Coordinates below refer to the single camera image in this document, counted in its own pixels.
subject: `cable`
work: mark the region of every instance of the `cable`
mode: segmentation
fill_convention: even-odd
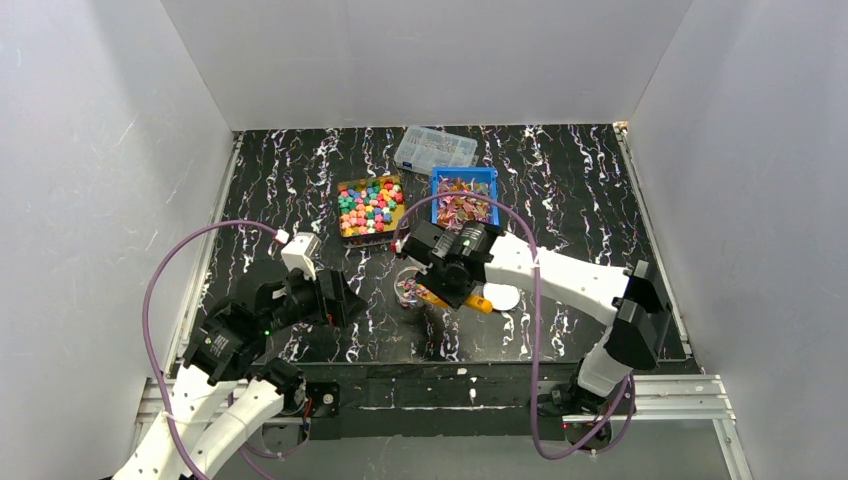
[[[233,406],[233,399],[234,399],[233,394],[232,394],[232,392],[230,392],[230,394],[227,396],[227,406],[228,407]],[[297,444],[294,448],[291,448],[291,449],[286,450],[284,452],[273,453],[273,452],[267,452],[267,451],[263,452],[262,450],[259,450],[258,448],[254,447],[253,445],[251,445],[247,442],[244,442],[244,444],[242,444],[241,448],[239,449],[239,452],[241,452],[241,454],[244,455],[244,452],[248,451],[248,452],[250,452],[250,453],[252,453],[252,454],[254,454],[258,457],[279,459],[279,458],[283,458],[283,457],[288,457],[292,453],[297,452],[300,449],[300,446],[304,443],[306,443],[306,440]]]
[[[603,425],[609,421],[609,418],[612,416],[612,413],[618,407],[619,402],[621,402],[621,398],[624,396],[624,391],[627,389],[627,384],[632,382],[632,380],[629,378],[627,382],[622,382],[621,387],[618,389],[618,393],[610,404],[610,408],[604,414],[604,417],[597,425],[595,425],[591,430],[589,430],[589,432],[584,435],[583,438],[580,439],[580,441],[561,452],[551,453],[545,451],[545,449],[542,448],[542,441],[539,438],[539,399],[536,397],[539,387],[539,346],[542,344],[542,274],[539,272],[539,257],[538,250],[536,248],[536,239],[533,237],[533,231],[530,229],[530,226],[527,225],[527,222],[525,222],[524,219],[521,218],[512,209],[493,198],[489,198],[471,192],[441,192],[436,193],[434,195],[430,195],[429,197],[423,198],[415,202],[412,207],[406,210],[406,213],[404,213],[403,216],[400,217],[400,220],[398,220],[398,228],[395,230],[395,233],[392,236],[392,248],[394,248],[394,246],[397,244],[398,237],[400,236],[401,226],[404,224],[405,221],[407,221],[409,215],[412,214],[412,212],[418,210],[424,205],[429,204],[433,200],[448,196],[471,197],[500,208],[502,211],[509,214],[509,216],[512,217],[516,221],[516,223],[518,223],[518,226],[520,226],[521,229],[524,230],[524,235],[527,236],[527,244],[530,246],[530,253],[534,259],[533,293],[536,302],[534,312],[536,332],[533,336],[533,345],[535,346],[535,348],[532,349],[531,354],[531,371],[533,377],[530,379],[530,432],[533,437],[533,446],[536,447],[536,451],[539,452],[539,455],[541,455],[542,458],[545,458],[547,460],[559,460],[565,458],[573,454],[574,452],[580,450],[580,447],[585,445],[586,442],[588,442],[592,437],[594,437],[595,434],[600,431],[601,427],[603,427]]]
[[[156,359],[156,352],[153,350],[153,340],[150,337],[150,299],[153,296],[153,288],[156,286],[156,282],[159,280],[159,277],[162,275],[162,272],[165,270],[165,267],[168,266],[168,262],[174,258],[174,256],[182,250],[189,242],[194,240],[195,238],[203,235],[206,232],[217,230],[222,227],[235,227],[235,226],[248,226],[258,228],[264,232],[270,233],[275,238],[283,238],[283,235],[279,230],[271,228],[267,225],[263,225],[259,222],[254,222],[251,220],[227,220],[225,222],[213,223],[211,225],[207,225],[182,239],[174,248],[165,255],[165,258],[162,259],[162,262],[159,263],[159,266],[156,267],[156,271],[153,272],[153,276],[150,278],[150,282],[147,284],[147,290],[144,292],[144,302],[141,307],[141,330],[142,335],[144,337],[144,348],[147,350],[147,358],[150,359],[150,367],[153,369],[153,376],[156,378],[156,384],[159,387],[159,394],[162,396],[162,404],[165,407],[166,420],[168,422],[168,430],[171,432],[171,438],[174,440],[174,446],[177,447],[177,452],[180,454],[180,458],[182,458],[183,462],[185,462],[186,466],[191,473],[193,473],[198,480],[210,480],[194,463],[191,459],[191,455],[189,455],[188,451],[185,448],[185,444],[183,444],[182,439],[180,438],[180,434],[177,431],[177,424],[173,419],[173,410],[171,409],[171,396],[168,394],[168,387],[165,385],[165,376],[162,374],[162,368],[159,366],[159,360]],[[271,477],[267,472],[262,470],[258,465],[256,465],[252,459],[249,459],[247,455],[242,452],[242,456],[245,457],[245,461],[256,470],[256,473],[262,475],[264,478],[268,480],[274,480],[274,477]]]
[[[633,420],[633,414],[636,413],[636,384],[633,382],[632,373],[627,376],[626,383],[627,386],[630,388],[630,410],[628,410],[627,412],[627,418],[624,419],[624,425],[621,427],[621,431],[618,432],[618,435],[616,435],[615,438],[612,439],[609,445],[600,450],[595,450],[594,452],[591,452],[594,455],[597,455],[599,453],[606,453],[612,450],[612,447],[616,446],[618,442],[620,442],[621,439],[624,438],[624,434],[627,433],[627,430],[630,428],[630,422]]]

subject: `white wall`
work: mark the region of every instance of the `white wall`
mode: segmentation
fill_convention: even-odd
[[[163,0],[233,130],[629,118],[691,0]]]
[[[149,374],[146,282],[208,222],[232,137],[158,0],[0,19],[0,476],[102,478]],[[154,296],[159,352],[194,255]]]
[[[848,471],[848,4],[813,3],[696,0],[630,128],[757,478]]]

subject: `black tabletop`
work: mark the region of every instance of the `black tabletop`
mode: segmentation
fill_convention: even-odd
[[[478,142],[478,166],[498,172],[498,196],[514,206],[538,243],[602,265],[653,260],[632,184],[611,125],[444,127]],[[257,220],[322,240],[316,263],[345,272],[368,301],[346,329],[295,325],[271,339],[273,354],[297,362],[504,362],[530,359],[531,295],[504,314],[403,308],[393,293],[408,266],[387,246],[347,249],[338,231],[339,181],[400,174],[408,201],[429,194],[429,177],[394,166],[404,128],[250,131],[244,136],[222,219]],[[429,209],[418,218],[427,218]],[[502,225],[517,231],[514,222]],[[268,235],[219,233],[199,314],[226,295],[254,260],[279,259]],[[578,361],[602,334],[591,317],[543,301],[541,358]],[[685,358],[674,324],[664,357]]]

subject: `blue box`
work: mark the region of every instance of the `blue box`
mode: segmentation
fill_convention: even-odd
[[[463,182],[485,182],[489,184],[489,197],[494,200],[498,199],[498,171],[492,167],[435,167],[433,168],[433,176],[430,179],[430,190],[432,194],[439,192],[439,181],[442,178],[458,178]],[[438,223],[439,201],[433,200],[431,207],[431,221]],[[492,206],[489,211],[489,223],[495,226],[500,226],[500,217],[498,208]]]

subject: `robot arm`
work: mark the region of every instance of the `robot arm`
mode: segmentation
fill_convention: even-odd
[[[319,245],[314,234],[301,233],[283,248],[284,263],[252,264],[233,296],[215,305],[191,335],[170,400],[186,451],[209,478],[266,420],[284,409],[297,410],[306,400],[303,374],[293,365],[278,358],[253,365],[265,353],[268,336],[304,321],[344,326],[366,306],[342,272],[316,271],[310,257]],[[250,380],[245,393],[210,424],[244,379]],[[167,416],[159,413],[115,480],[191,475]]]
[[[593,412],[633,369],[656,366],[671,320],[657,269],[639,261],[634,271],[576,260],[529,246],[500,228],[466,222],[459,232],[421,222],[395,251],[419,266],[419,284],[456,309],[483,283],[531,290],[538,264],[542,295],[573,306],[604,324],[600,342],[581,361],[575,378],[554,395],[563,412]]]

